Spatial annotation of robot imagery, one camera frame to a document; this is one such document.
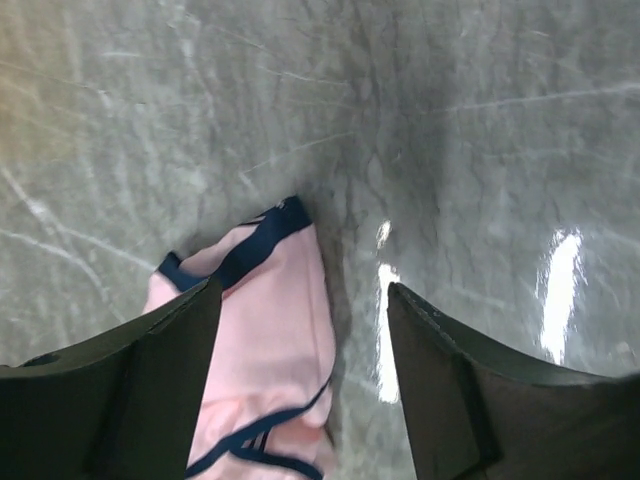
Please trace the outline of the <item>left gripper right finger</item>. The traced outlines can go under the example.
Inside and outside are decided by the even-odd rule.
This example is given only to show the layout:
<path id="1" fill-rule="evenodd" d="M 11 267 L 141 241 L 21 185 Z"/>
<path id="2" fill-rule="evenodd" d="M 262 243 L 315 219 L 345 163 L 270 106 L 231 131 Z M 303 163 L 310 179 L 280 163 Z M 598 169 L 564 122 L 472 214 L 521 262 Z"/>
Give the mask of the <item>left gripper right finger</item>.
<path id="1" fill-rule="evenodd" d="M 388 289 L 399 396 L 421 479 L 635 479 L 639 378 L 555 365 Z"/>

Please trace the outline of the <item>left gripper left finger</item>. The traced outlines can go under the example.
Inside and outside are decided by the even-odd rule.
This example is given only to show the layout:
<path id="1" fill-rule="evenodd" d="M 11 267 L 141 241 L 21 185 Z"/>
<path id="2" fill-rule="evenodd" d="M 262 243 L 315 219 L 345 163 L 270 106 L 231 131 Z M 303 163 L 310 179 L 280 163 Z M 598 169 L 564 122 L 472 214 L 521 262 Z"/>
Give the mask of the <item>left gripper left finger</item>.
<path id="1" fill-rule="evenodd" d="M 184 478 L 220 309 L 220 285 L 204 281 L 86 341 L 2 366 L 2 478 Z"/>

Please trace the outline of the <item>pink underwear navy trim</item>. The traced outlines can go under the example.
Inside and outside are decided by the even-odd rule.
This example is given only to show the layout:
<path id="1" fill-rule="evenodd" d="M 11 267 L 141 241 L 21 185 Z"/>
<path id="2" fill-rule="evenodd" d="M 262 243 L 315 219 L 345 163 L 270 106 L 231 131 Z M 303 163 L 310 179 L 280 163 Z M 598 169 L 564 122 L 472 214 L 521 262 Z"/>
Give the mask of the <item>pink underwear navy trim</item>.
<path id="1" fill-rule="evenodd" d="M 322 479 L 336 341 L 316 230 L 282 200 L 149 281 L 154 310 L 206 280 L 222 287 L 218 332 L 195 427 L 189 479 Z"/>

